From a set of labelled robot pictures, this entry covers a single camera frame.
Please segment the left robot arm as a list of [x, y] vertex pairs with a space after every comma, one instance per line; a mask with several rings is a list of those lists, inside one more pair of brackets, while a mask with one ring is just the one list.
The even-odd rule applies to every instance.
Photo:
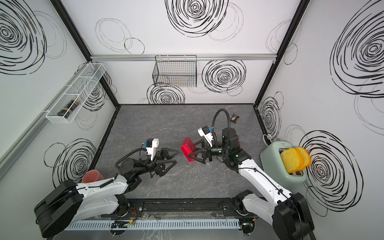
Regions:
[[93, 183], [62, 182], [34, 208], [36, 224], [43, 238], [52, 238], [70, 224], [98, 215], [128, 211], [125, 193], [140, 183], [140, 175], [164, 176], [177, 164], [174, 157], [180, 151], [162, 148], [160, 151], [138, 148], [119, 159], [115, 177]]

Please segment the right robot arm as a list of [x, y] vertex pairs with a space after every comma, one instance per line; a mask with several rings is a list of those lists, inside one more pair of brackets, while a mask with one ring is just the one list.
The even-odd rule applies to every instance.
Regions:
[[198, 130], [201, 139], [193, 143], [189, 138], [182, 143], [182, 152], [193, 162], [205, 164], [213, 156], [221, 156], [232, 171], [248, 180], [259, 193], [244, 191], [236, 196], [240, 215], [254, 214], [270, 224], [281, 240], [314, 240], [315, 225], [307, 200], [300, 193], [293, 194], [265, 173], [240, 146], [235, 129], [227, 126], [218, 142], [215, 127], [203, 126]]

